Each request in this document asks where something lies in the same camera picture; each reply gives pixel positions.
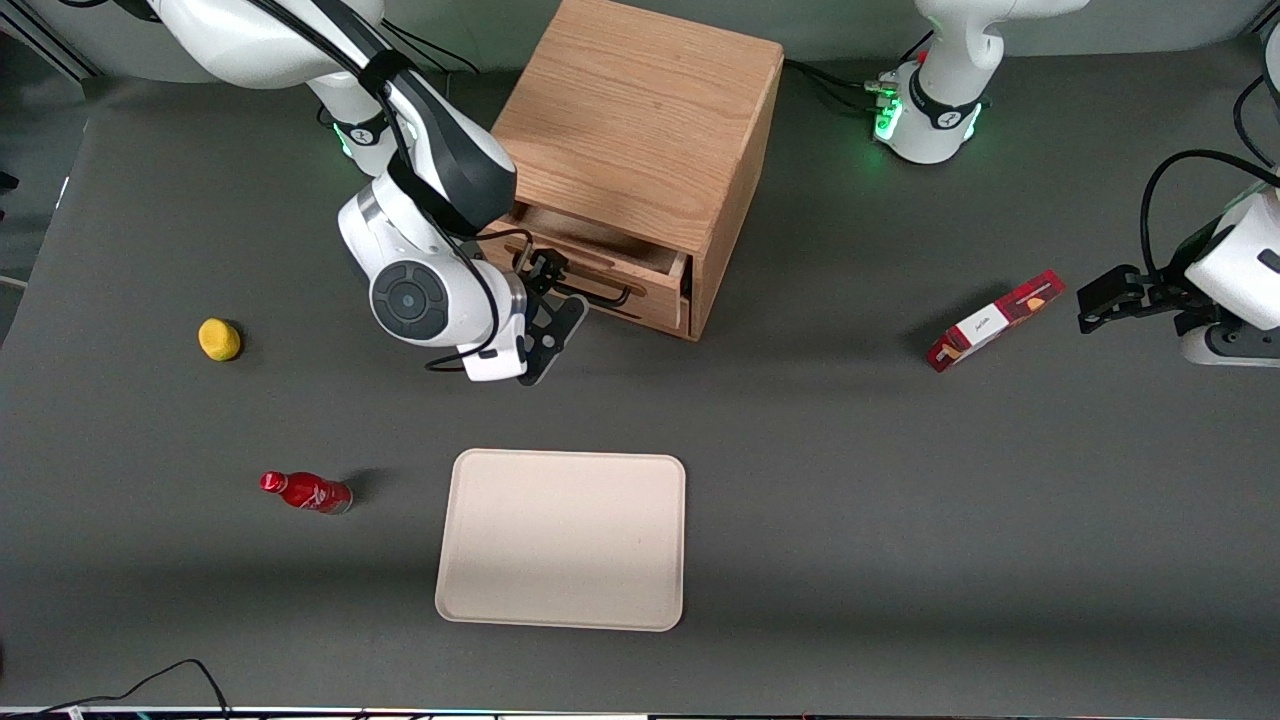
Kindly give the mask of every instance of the table surface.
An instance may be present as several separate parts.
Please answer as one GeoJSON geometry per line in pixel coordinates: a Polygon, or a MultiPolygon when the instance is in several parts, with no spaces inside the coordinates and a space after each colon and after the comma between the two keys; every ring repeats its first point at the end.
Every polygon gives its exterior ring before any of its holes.
{"type": "MultiPolygon", "coordinates": [[[[945,375],[923,359],[1044,268],[1135,261],[1147,176],[1238,149],[1257,67],[1010,60],[934,168],[788,73],[705,338],[594,316],[534,389],[428,374],[376,327],[334,227],[366,181],[305,91],[100,88],[0,352],[0,703],[196,656],[243,706],[1275,717],[1280,375],[1183,361],[1169,318],[1082,337],[1071,299],[945,375]],[[247,328],[237,363],[200,355],[210,315],[247,328]],[[680,457],[680,625],[440,619],[471,447],[680,457]],[[271,468],[360,505],[288,509],[271,468]]],[[[456,99],[492,120],[511,83],[456,99]]],[[[1172,173],[1162,251],[1247,184],[1172,173]]],[[[137,701],[210,698],[192,675],[137,701]]]]}

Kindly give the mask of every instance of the lemon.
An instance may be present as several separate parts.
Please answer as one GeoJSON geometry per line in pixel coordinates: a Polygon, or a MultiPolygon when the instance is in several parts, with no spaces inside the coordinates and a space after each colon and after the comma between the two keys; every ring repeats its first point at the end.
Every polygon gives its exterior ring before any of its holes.
{"type": "Polygon", "coordinates": [[[210,360],[234,360],[241,348],[239,333],[227,320],[210,318],[200,325],[200,348],[210,360]]]}

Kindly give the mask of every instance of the cardboard box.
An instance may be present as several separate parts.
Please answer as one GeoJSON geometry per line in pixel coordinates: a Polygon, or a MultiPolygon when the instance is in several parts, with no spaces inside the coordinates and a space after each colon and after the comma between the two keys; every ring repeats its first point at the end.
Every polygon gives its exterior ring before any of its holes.
{"type": "Polygon", "coordinates": [[[929,365],[940,373],[946,370],[1039,313],[1064,292],[1066,286],[1057,273],[1044,270],[1009,295],[951,325],[929,350],[929,365]]]}

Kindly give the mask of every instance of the black cable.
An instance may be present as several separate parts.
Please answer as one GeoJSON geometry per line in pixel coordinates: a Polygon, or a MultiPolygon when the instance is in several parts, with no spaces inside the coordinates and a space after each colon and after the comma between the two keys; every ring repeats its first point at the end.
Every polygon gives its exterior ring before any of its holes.
{"type": "MultiPolygon", "coordinates": [[[[297,32],[300,36],[302,36],[303,40],[307,40],[317,50],[332,58],[333,61],[338,63],[338,67],[340,67],[343,70],[356,77],[360,77],[360,72],[362,68],[360,68],[360,65],[355,60],[343,54],[342,50],[339,50],[333,42],[330,42],[329,38],[320,35],[315,28],[298,19],[298,17],[291,13],[289,10],[280,6],[280,4],[276,3],[276,0],[250,0],[250,3],[252,3],[261,10],[266,12],[269,15],[283,23],[293,32],[297,32]]],[[[412,33],[407,35],[417,38],[412,33]]],[[[425,40],[422,42],[435,47],[435,45],[426,42],[425,40]]],[[[453,54],[448,53],[447,50],[442,49],[442,51],[453,56],[453,54]]],[[[388,99],[389,95],[390,90],[388,86],[384,87],[381,92],[374,95],[374,99],[378,101],[379,105],[381,105],[383,113],[387,115],[388,124],[392,128],[392,133],[396,136],[397,155],[399,155],[399,159],[407,167],[412,168],[413,161],[408,152],[408,142],[404,140],[404,132],[399,127],[399,119],[396,114],[396,109],[392,108],[390,100],[388,99]]],[[[471,258],[468,258],[467,254],[463,252],[461,247],[458,247],[458,243],[453,240],[453,237],[449,233],[444,232],[444,228],[440,227],[440,224],[435,220],[435,218],[431,217],[430,213],[422,213],[422,217],[426,219],[428,223],[431,224],[435,232],[438,232],[440,237],[444,238],[444,242],[449,245],[454,255],[457,255],[462,260],[462,263],[467,266],[467,270],[471,273],[471,277],[474,277],[476,282],[480,283],[480,290],[484,291],[485,299],[489,301],[489,313],[490,316],[493,318],[493,322],[490,323],[492,327],[489,328],[489,337],[483,343],[472,347],[471,350],[467,350],[466,352],[456,352],[451,356],[428,363],[425,368],[430,370],[439,364],[452,363],[454,360],[462,360],[463,357],[470,357],[488,348],[489,345],[493,343],[493,340],[498,337],[498,320],[500,315],[498,314],[498,300],[493,296],[493,291],[489,288],[489,283],[484,279],[484,275],[480,274],[480,269],[476,268],[471,258]]]]}
{"type": "Polygon", "coordinates": [[[797,72],[804,73],[804,74],[806,74],[809,77],[818,78],[818,79],[820,79],[823,82],[829,82],[831,85],[835,85],[835,86],[838,86],[838,87],[847,87],[849,90],[861,90],[863,88],[863,83],[860,83],[860,82],[854,82],[854,81],[849,81],[849,79],[845,79],[845,78],[838,77],[838,76],[833,76],[833,74],[828,73],[827,70],[824,70],[822,68],[817,68],[814,65],[810,65],[809,63],[801,63],[800,60],[791,60],[791,59],[783,60],[782,61],[782,67],[791,68],[792,70],[797,70],[797,72]]]}
{"type": "Polygon", "coordinates": [[[472,347],[471,350],[467,350],[466,352],[454,352],[453,355],[447,355],[444,357],[438,357],[438,359],[431,360],[430,363],[422,365],[424,369],[430,370],[430,372],[453,373],[453,372],[457,372],[457,370],[452,369],[452,368],[449,368],[449,369],[440,368],[440,365],[444,365],[445,363],[456,363],[458,360],[462,360],[463,357],[471,357],[472,355],[475,355],[477,352],[481,352],[486,347],[489,347],[493,343],[493,340],[495,337],[498,337],[498,320],[500,318],[498,315],[498,299],[495,299],[493,296],[493,291],[489,288],[488,281],[485,281],[484,275],[480,274],[480,269],[476,268],[475,263],[471,261],[471,258],[468,258],[467,254],[463,252],[462,249],[458,246],[457,241],[453,240],[453,236],[451,236],[449,233],[444,232],[444,228],[442,228],[440,224],[436,223],[435,218],[433,218],[431,215],[424,213],[422,217],[425,217],[428,219],[428,222],[431,223],[431,227],[435,228],[435,232],[440,233],[440,237],[444,238],[444,242],[449,243],[449,247],[453,249],[453,252],[458,258],[462,259],[462,263],[466,264],[467,270],[471,272],[471,277],[474,277],[476,279],[476,282],[480,283],[480,290],[484,291],[484,297],[489,302],[489,314],[493,318],[493,322],[489,323],[489,325],[490,325],[489,327],[489,337],[486,337],[484,342],[481,342],[480,345],[472,347]]]}
{"type": "MultiPolygon", "coordinates": [[[[77,65],[79,65],[81,68],[83,68],[86,76],[88,76],[88,77],[99,77],[99,76],[102,74],[101,70],[97,70],[93,67],[91,67],[88,63],[84,61],[83,58],[79,56],[79,54],[77,54],[70,47],[68,47],[67,44],[63,42],[61,38],[58,37],[58,33],[52,32],[47,27],[49,23],[42,22],[37,17],[33,17],[27,9],[24,9],[22,5],[19,5],[17,3],[10,3],[9,6],[12,6],[14,10],[18,10],[18,13],[22,14],[22,17],[27,18],[27,22],[29,22],[31,24],[33,24],[37,29],[42,31],[45,33],[45,36],[49,40],[51,40],[54,42],[54,45],[56,45],[59,47],[59,50],[61,50],[68,58],[70,58],[72,60],[74,60],[77,65]]],[[[20,32],[22,35],[24,35],[28,40],[31,40],[32,46],[40,47],[58,65],[61,65],[61,63],[58,61],[51,53],[49,53],[47,50],[45,50],[44,47],[41,47],[40,44],[37,44],[35,41],[35,38],[32,38],[29,35],[27,35],[27,32],[24,29],[22,29],[20,27],[18,27],[17,23],[14,23],[13,20],[10,20],[9,18],[5,18],[5,20],[9,24],[12,24],[14,28],[17,28],[18,32],[20,32]]],[[[73,76],[73,77],[76,76],[76,73],[67,73],[67,74],[73,76]]]]}
{"type": "Polygon", "coordinates": [[[449,76],[449,74],[453,73],[453,70],[451,70],[449,68],[445,68],[444,64],[442,64],[439,60],[436,60],[435,58],[428,55],[426,51],[424,51],[421,47],[419,47],[417,45],[413,45],[413,42],[410,38],[407,38],[403,35],[401,35],[399,31],[394,29],[393,26],[387,26],[387,31],[390,32],[392,35],[394,35],[396,37],[398,37],[399,41],[403,42],[406,47],[408,47],[413,53],[417,53],[424,60],[426,60],[428,63],[431,63],[433,65],[435,65],[436,68],[439,68],[439,70],[442,73],[444,73],[445,76],[449,76]]]}
{"type": "Polygon", "coordinates": [[[1249,32],[1258,32],[1260,29],[1265,28],[1267,23],[1271,22],[1271,18],[1276,17],[1276,13],[1280,13],[1280,8],[1272,8],[1271,12],[1267,13],[1265,18],[1253,24],[1253,29],[1251,29],[1249,32]]]}
{"type": "Polygon", "coordinates": [[[463,65],[471,68],[472,73],[480,74],[480,68],[477,68],[475,63],[472,63],[471,60],[467,60],[462,55],[458,55],[457,53],[454,53],[454,51],[452,51],[452,50],[449,50],[447,47],[440,47],[439,45],[431,42],[430,40],[424,40],[424,38],[413,35],[412,32],[410,32],[410,31],[399,27],[398,24],[396,24],[396,23],[393,23],[393,22],[390,22],[388,19],[383,19],[383,24],[387,26],[387,28],[390,29],[392,32],[398,32],[398,33],[407,35],[408,37],[412,37],[413,40],[421,42],[422,45],[426,45],[428,47],[430,47],[433,50],[436,50],[439,53],[444,53],[449,58],[453,58],[454,60],[457,60],[457,61],[462,63],[463,65]]]}
{"type": "Polygon", "coordinates": [[[1275,163],[1271,161],[1271,158],[1267,158],[1266,152],[1258,150],[1253,138],[1249,137],[1249,131],[1244,128],[1244,101],[1249,99],[1249,95],[1252,95],[1265,79],[1266,76],[1258,76],[1257,79],[1240,91],[1240,95],[1235,99],[1235,105],[1231,108],[1231,120],[1235,123],[1235,135],[1240,136],[1240,142],[1249,149],[1249,152],[1252,152],[1253,156],[1257,158],[1263,165],[1274,168],[1275,163]]]}
{"type": "Polygon", "coordinates": [[[159,673],[152,673],[146,678],[142,678],[132,688],[124,691],[122,694],[114,694],[114,696],[99,694],[91,697],[82,697],[79,700],[73,700],[70,702],[60,702],[58,705],[51,705],[44,710],[37,710],[36,712],[10,712],[8,715],[4,715],[4,717],[27,717],[36,715],[47,715],[50,712],[58,712],[60,710],[67,710],[68,707],[76,707],[78,705],[88,705],[91,702],[116,702],[138,692],[143,685],[146,685],[151,680],[155,680],[160,675],[170,673],[172,670],[182,667],[183,665],[195,665],[196,667],[200,669],[200,671],[205,675],[205,679],[209,680],[209,687],[214,689],[214,696],[218,697],[218,707],[223,712],[223,720],[230,720],[232,706],[230,703],[227,702],[227,696],[223,694],[223,688],[218,685],[218,680],[214,679],[214,675],[212,673],[209,671],[209,667],[205,667],[205,664],[196,660],[195,657],[188,657],[187,660],[179,660],[178,662],[174,662],[173,665],[165,667],[164,670],[160,670],[159,673]]]}
{"type": "Polygon", "coordinates": [[[822,81],[819,81],[818,78],[815,78],[813,76],[805,76],[805,77],[809,78],[809,82],[813,83],[813,86],[819,92],[822,92],[827,97],[831,97],[832,100],[835,100],[836,102],[844,105],[845,108],[851,108],[854,110],[868,110],[868,109],[870,109],[870,105],[868,105],[868,104],[858,104],[858,102],[854,102],[852,100],[850,100],[847,97],[841,96],[833,88],[827,87],[826,85],[822,83],[822,81]]]}
{"type": "Polygon", "coordinates": [[[1204,158],[1207,160],[1216,160],[1219,163],[1231,165],[1233,168],[1236,168],[1239,170],[1244,170],[1245,173],[1249,173],[1251,176],[1258,178],[1260,181],[1272,187],[1280,187],[1280,176],[1271,173],[1266,168],[1254,165],[1253,163],[1249,163],[1243,158],[1236,158],[1235,155],[1229,155],[1226,152],[1219,152],[1217,150],[1196,149],[1196,150],[1183,150],[1181,152],[1175,152],[1170,155],[1164,163],[1161,163],[1156,168],[1156,172],[1151,173],[1151,179],[1147,181],[1147,188],[1142,193],[1142,210],[1138,218],[1139,242],[1142,243],[1142,261],[1147,266],[1147,275],[1151,278],[1152,284],[1155,287],[1158,287],[1161,292],[1165,293],[1166,297],[1175,300],[1179,307],[1183,307],[1184,310],[1187,307],[1181,301],[1176,300],[1175,293],[1169,292],[1169,284],[1164,281],[1164,278],[1160,274],[1160,270],[1156,268],[1156,259],[1151,252],[1149,219],[1151,219],[1151,200],[1156,193],[1156,186],[1160,183],[1160,178],[1164,177],[1164,174],[1169,170],[1169,168],[1174,167],[1179,161],[1185,160],[1188,158],[1204,158]]]}
{"type": "Polygon", "coordinates": [[[6,23],[9,23],[9,27],[14,28],[15,31],[18,31],[19,35],[22,35],[23,37],[26,37],[27,41],[31,42],[31,46],[36,47],[37,51],[40,53],[40,55],[42,58],[45,58],[46,60],[49,60],[54,65],[58,65],[58,68],[60,70],[63,70],[64,73],[67,73],[68,76],[76,77],[76,70],[68,68],[65,64],[63,64],[61,60],[58,59],[58,55],[54,55],[52,53],[50,53],[49,50],[46,50],[44,46],[41,46],[38,42],[36,42],[36,38],[32,37],[29,32],[27,32],[26,29],[23,29],[22,26],[19,26],[18,23],[13,22],[13,19],[10,19],[9,15],[4,14],[3,12],[0,12],[0,20],[4,20],[6,23]]]}
{"type": "Polygon", "coordinates": [[[931,37],[933,37],[933,31],[932,29],[929,32],[924,33],[924,37],[922,37],[920,40],[916,40],[915,45],[913,45],[910,50],[908,50],[906,53],[902,53],[902,56],[897,59],[897,64],[901,65],[902,63],[910,60],[911,55],[916,50],[919,50],[920,46],[924,45],[931,37]]]}

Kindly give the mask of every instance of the wooden drawer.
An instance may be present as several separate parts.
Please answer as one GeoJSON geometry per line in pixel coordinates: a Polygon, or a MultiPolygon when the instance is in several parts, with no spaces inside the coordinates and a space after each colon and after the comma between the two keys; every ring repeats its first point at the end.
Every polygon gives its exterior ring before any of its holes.
{"type": "MultiPolygon", "coordinates": [[[[593,310],[618,315],[640,324],[687,334],[689,299],[684,292],[689,255],[627,237],[549,210],[517,205],[511,217],[489,225],[488,232],[513,228],[529,231],[534,247],[549,247],[568,258],[566,284],[600,297],[630,295],[620,307],[593,305],[593,310]]],[[[507,269],[525,247],[522,237],[511,236],[480,243],[485,258],[507,269]]]]}

